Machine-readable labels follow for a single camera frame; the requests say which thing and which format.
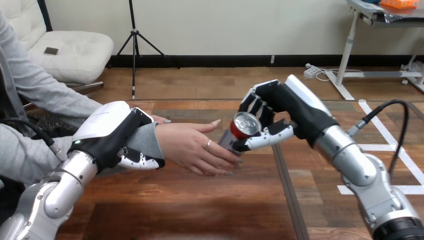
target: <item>white armchair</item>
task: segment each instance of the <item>white armchair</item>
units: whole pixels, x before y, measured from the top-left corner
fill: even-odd
[[[114,48],[107,35],[86,31],[46,32],[37,0],[0,0],[0,9],[32,60],[59,82],[87,85],[102,74]],[[58,54],[45,55],[47,47],[59,49]]]

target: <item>wooden floor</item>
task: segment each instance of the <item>wooden floor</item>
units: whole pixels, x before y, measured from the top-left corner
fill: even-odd
[[[342,98],[329,82],[303,78],[300,68],[139,69],[133,102],[148,113],[172,122],[210,123],[222,119],[208,137],[217,141],[240,99],[254,84],[298,76],[325,102],[346,130],[364,116],[356,101]],[[104,87],[89,96],[100,103],[131,99],[132,70],[105,69]],[[346,88],[371,108],[403,99],[424,112],[424,94],[400,79],[347,80]],[[276,118],[287,117],[278,114]],[[379,119],[397,139],[402,109],[393,106]],[[423,171],[424,122],[411,113],[404,148]],[[369,124],[355,137],[360,144],[387,144]],[[297,199],[313,240],[368,240],[352,195],[342,195],[340,174],[303,140],[281,144]],[[387,165],[392,152],[370,152]],[[198,177],[167,163],[152,171],[124,171],[97,177],[85,190],[58,240],[256,240],[297,239],[271,147],[243,156],[235,176]],[[401,160],[393,185],[419,183]],[[423,195],[408,199],[424,217]]]
[[[361,70],[395,70],[394,68],[360,68]],[[137,100],[163,99],[242,99],[255,84],[294,74],[322,100],[342,100],[330,82],[303,77],[304,67],[241,68],[141,68],[136,72]],[[132,96],[131,68],[105,69],[98,79],[104,88],[90,97],[100,103],[128,101]],[[424,94],[411,84],[402,85],[400,78],[348,78],[345,87],[355,99],[388,101],[403,99],[424,101]]]

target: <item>robotic arm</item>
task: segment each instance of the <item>robotic arm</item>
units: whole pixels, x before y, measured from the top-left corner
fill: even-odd
[[[152,122],[123,101],[97,109],[73,136],[67,159],[22,193],[14,215],[0,227],[0,240],[53,240],[84,188],[104,168],[164,167],[163,159],[125,146],[138,127]]]
[[[274,112],[285,112],[273,123]],[[360,213],[375,240],[424,239],[424,227],[405,195],[390,184],[383,162],[364,153],[344,132],[326,106],[294,75],[282,84],[278,80],[255,85],[240,104],[239,112],[257,115],[260,134],[233,143],[235,151],[245,152],[277,144],[293,136],[306,139],[342,175],[344,184],[355,194]]]

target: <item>white desk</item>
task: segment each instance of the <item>white desk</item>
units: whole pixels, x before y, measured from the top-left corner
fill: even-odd
[[[330,79],[337,91],[346,100],[355,100],[354,97],[343,86],[344,78],[405,78],[410,83],[414,84],[418,89],[424,92],[424,69],[421,72],[410,71],[368,71],[368,72],[346,72],[349,56],[351,55],[352,46],[354,45],[355,33],[360,20],[372,27],[387,27],[387,28],[424,28],[424,18],[407,18],[386,23],[384,18],[384,10],[371,3],[363,2],[362,0],[346,0],[350,5],[350,11],[353,12],[353,23],[350,28],[350,34],[347,37],[346,46],[344,47],[343,57],[341,59],[340,68],[337,76],[326,71],[325,75]]]

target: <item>red can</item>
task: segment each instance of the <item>red can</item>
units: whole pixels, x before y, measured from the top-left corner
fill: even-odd
[[[222,135],[218,144],[240,156],[243,153],[234,150],[233,143],[239,140],[248,139],[261,129],[261,122],[255,115],[244,111],[238,112],[229,124],[229,128]]]

